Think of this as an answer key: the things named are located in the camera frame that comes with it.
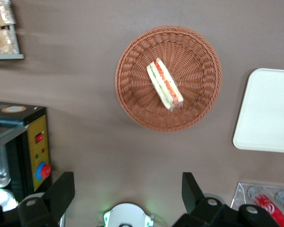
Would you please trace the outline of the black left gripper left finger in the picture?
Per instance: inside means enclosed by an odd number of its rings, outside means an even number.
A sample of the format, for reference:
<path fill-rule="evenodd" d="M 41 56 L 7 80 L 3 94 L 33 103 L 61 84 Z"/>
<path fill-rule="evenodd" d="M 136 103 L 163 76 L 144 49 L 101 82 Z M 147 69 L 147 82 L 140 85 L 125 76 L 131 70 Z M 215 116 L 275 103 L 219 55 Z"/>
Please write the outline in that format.
<path fill-rule="evenodd" d="M 17 207 L 22 227 L 57 227 L 75 196 L 74 173 L 64 172 L 42 195 L 30 195 Z"/>

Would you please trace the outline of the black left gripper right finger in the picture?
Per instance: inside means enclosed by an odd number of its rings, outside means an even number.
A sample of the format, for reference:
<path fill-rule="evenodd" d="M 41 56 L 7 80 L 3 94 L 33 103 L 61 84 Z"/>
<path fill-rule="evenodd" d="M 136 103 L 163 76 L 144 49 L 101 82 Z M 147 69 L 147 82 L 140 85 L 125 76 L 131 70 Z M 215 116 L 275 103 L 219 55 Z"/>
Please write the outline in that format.
<path fill-rule="evenodd" d="M 204 196 L 192 173 L 182 174 L 182 200 L 186 208 L 175 227 L 230 227 L 223 219 L 224 205 L 214 197 Z"/>

